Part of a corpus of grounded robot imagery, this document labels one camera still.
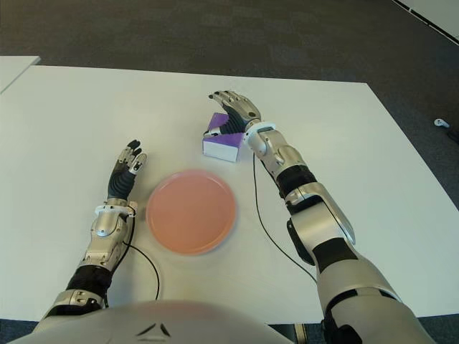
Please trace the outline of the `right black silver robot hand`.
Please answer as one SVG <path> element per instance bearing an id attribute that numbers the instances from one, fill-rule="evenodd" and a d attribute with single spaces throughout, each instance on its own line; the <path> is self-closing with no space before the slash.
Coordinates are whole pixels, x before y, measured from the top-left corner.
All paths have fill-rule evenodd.
<path id="1" fill-rule="evenodd" d="M 228 115 L 228 119 L 218 128 L 207 130 L 203 134 L 204 138 L 244 133 L 251 123 L 261 121 L 261 114 L 257 107 L 245 96 L 234 91 L 216 91 L 210 94 L 208 98 L 221 106 Z"/>

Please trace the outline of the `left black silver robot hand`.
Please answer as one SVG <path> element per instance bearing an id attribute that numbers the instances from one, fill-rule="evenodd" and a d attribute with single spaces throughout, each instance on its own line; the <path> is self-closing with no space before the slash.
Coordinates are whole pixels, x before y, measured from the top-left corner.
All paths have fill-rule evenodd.
<path id="1" fill-rule="evenodd" d="M 108 182 L 107 199 L 128 200 L 136 176 L 144 167 L 147 154 L 142 152 L 141 142 L 132 140 L 116 159 Z"/>

